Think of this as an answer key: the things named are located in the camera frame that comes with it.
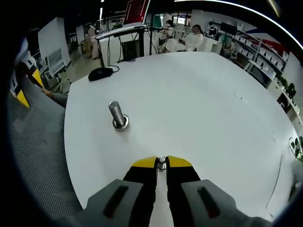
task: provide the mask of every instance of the yellow panel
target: yellow panel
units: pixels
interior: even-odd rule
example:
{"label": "yellow panel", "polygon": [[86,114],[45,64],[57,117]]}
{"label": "yellow panel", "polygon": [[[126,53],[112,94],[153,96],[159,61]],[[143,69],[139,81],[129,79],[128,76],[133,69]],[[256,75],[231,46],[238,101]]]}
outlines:
{"label": "yellow panel", "polygon": [[33,77],[38,81],[38,83],[39,83],[42,87],[44,87],[38,69],[36,69],[36,70],[34,71]]}
{"label": "yellow panel", "polygon": [[19,94],[17,94],[17,99],[22,102],[27,108],[29,108],[29,104],[27,99],[25,98],[23,91],[20,90]]}
{"label": "yellow panel", "polygon": [[188,167],[192,166],[190,162],[186,161],[185,159],[168,156],[169,157],[169,165],[170,167]]}
{"label": "yellow panel", "polygon": [[156,156],[140,159],[139,161],[136,161],[132,166],[134,167],[146,167],[146,168],[154,168]]}

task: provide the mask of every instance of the metal bolt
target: metal bolt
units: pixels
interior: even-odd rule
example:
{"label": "metal bolt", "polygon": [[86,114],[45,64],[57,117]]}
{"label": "metal bolt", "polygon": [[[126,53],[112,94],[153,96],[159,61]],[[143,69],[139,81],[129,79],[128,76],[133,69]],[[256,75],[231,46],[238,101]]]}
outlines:
{"label": "metal bolt", "polygon": [[129,125],[128,116],[122,114],[120,105],[117,101],[113,101],[109,104],[109,110],[113,116],[113,126],[118,131],[125,130]]}
{"label": "metal bolt", "polygon": [[158,170],[160,172],[163,172],[164,170],[166,170],[166,157],[165,156],[159,157]]}

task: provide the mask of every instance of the black mouse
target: black mouse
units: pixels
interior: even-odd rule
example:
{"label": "black mouse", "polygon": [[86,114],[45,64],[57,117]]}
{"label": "black mouse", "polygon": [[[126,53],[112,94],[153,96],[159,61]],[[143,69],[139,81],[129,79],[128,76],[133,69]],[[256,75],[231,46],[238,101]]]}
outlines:
{"label": "black mouse", "polygon": [[113,69],[111,68],[96,68],[89,74],[89,81],[95,81],[98,79],[103,79],[110,77],[113,74]]}

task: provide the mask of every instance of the round white table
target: round white table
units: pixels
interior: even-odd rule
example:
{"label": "round white table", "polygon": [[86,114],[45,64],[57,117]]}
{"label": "round white table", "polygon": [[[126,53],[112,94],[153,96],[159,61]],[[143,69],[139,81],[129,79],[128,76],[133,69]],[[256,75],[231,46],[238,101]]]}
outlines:
{"label": "round white table", "polygon": [[[118,66],[109,78],[76,81],[69,92],[65,152],[83,208],[90,196],[123,179],[132,163],[154,155],[185,158],[249,216],[270,220],[269,203],[285,205],[292,174],[289,163],[281,167],[281,156],[290,153],[288,140],[296,132],[252,76],[205,52],[153,55]],[[129,116],[127,131],[113,128],[108,104],[114,100]],[[165,174],[158,181],[150,226],[173,226]]]}

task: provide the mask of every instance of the desk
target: desk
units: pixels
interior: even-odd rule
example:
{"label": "desk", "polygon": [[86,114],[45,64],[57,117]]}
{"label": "desk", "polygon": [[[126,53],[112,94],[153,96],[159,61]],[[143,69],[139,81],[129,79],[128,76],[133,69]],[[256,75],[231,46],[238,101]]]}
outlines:
{"label": "desk", "polygon": [[[76,81],[69,92],[65,152],[82,207],[107,184],[123,179],[138,159],[173,155],[230,194],[242,212],[271,219],[266,206],[281,155],[292,155],[288,140],[297,134],[268,91],[215,53],[158,54],[118,66],[109,78]],[[113,100],[129,116],[127,131],[112,126]],[[278,197],[284,202],[275,206],[283,207],[293,176],[289,169],[281,171],[285,179]],[[165,174],[158,180],[150,226],[172,227]]]}

